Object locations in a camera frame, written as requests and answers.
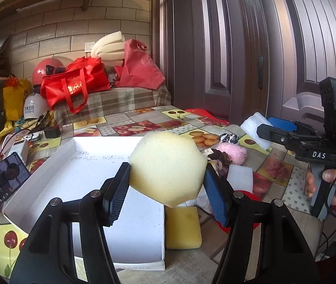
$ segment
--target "silver screw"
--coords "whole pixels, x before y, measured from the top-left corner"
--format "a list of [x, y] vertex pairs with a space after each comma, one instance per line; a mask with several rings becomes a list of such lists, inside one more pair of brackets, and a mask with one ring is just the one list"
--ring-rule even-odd
[[58, 205], [58, 204], [60, 203], [60, 201], [61, 201], [61, 199], [59, 199], [59, 198], [53, 198], [53, 199], [50, 201], [50, 204], [51, 204], [52, 206], [56, 206], [56, 205]]
[[244, 196], [243, 192], [240, 191], [235, 191], [234, 192], [234, 197], [236, 198], [242, 198]]
[[100, 190], [93, 190], [91, 193], [90, 193], [90, 196], [93, 197], [93, 198], [97, 198], [101, 195], [101, 191]]
[[284, 202], [281, 201], [279, 198], [275, 199], [275, 200], [273, 201], [273, 203], [274, 203], [277, 207], [282, 207], [282, 206], [284, 206]]

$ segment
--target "plaid blanket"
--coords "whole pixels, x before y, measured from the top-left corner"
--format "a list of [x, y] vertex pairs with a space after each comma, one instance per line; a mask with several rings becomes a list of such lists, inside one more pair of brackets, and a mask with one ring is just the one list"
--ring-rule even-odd
[[[82, 95], [72, 97], [73, 107], [82, 103]], [[55, 106], [54, 118], [58, 125], [63, 126], [90, 118], [129, 112], [136, 109], [168, 106], [171, 104], [171, 94], [165, 85], [157, 90], [147, 90], [140, 87], [118, 87], [109, 91], [91, 93], [88, 102], [77, 114], [71, 113], [65, 101]]]

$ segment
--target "brick wall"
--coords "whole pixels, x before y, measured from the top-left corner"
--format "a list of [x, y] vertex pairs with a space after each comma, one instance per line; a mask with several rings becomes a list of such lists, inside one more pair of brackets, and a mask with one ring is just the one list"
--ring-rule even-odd
[[81, 5], [82, 0], [46, 0], [1, 20], [0, 38], [11, 35], [11, 72], [31, 80], [44, 58], [85, 56], [86, 42], [119, 30], [150, 47], [150, 0], [90, 0], [86, 12]]

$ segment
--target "pink fluffy ball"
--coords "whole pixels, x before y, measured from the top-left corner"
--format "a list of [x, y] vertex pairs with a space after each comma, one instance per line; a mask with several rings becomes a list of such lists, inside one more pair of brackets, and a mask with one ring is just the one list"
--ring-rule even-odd
[[219, 143], [217, 150], [225, 152], [233, 164], [242, 165], [247, 157], [246, 148], [233, 143]]

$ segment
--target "wall socket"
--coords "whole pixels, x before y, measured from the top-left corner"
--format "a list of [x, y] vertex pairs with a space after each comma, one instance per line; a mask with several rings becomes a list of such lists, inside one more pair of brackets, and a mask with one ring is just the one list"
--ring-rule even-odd
[[85, 43], [85, 52], [91, 52], [94, 45], [94, 41], [91, 41], [90, 43]]

